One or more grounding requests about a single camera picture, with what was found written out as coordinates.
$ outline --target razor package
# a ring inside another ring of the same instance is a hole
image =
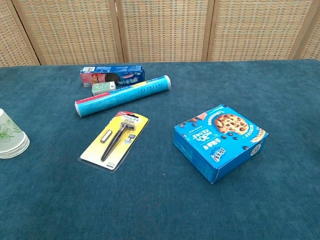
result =
[[[148,118],[133,112],[120,111],[79,160],[114,173],[148,122]]]

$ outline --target blue cylinder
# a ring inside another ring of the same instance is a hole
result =
[[[78,115],[83,117],[148,95],[168,90],[170,87],[170,78],[167,75],[164,75],[148,81],[139,82],[131,86],[126,86],[115,91],[75,101],[74,106]]]

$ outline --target blue box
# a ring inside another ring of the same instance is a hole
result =
[[[83,86],[115,82],[119,86],[129,86],[145,81],[145,70],[141,65],[86,66],[81,69]]]
[[[267,136],[222,104],[175,126],[173,144],[213,184],[260,152]]]

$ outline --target woven wall panel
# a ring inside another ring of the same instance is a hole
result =
[[[311,3],[311,0],[220,0],[213,19],[216,29],[210,42],[213,42],[211,60],[287,59]]]
[[[119,61],[107,0],[14,2],[41,64]]]
[[[127,61],[201,61],[208,0],[119,2],[117,7],[123,15],[119,21],[123,21],[124,28],[120,29],[121,40],[125,40],[122,46]]]
[[[7,1],[0,4],[0,67],[38,65],[27,36],[21,32],[18,16],[9,4]]]
[[[303,59],[320,60],[320,21],[317,23],[313,34],[302,54]]]

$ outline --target table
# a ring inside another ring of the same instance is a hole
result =
[[[319,239],[320,62],[144,63],[170,90],[80,118],[83,65],[0,68],[0,107],[30,146],[0,160],[0,239]],[[174,126],[226,104],[263,151],[211,185]],[[77,161],[118,111],[149,124],[114,173]]]

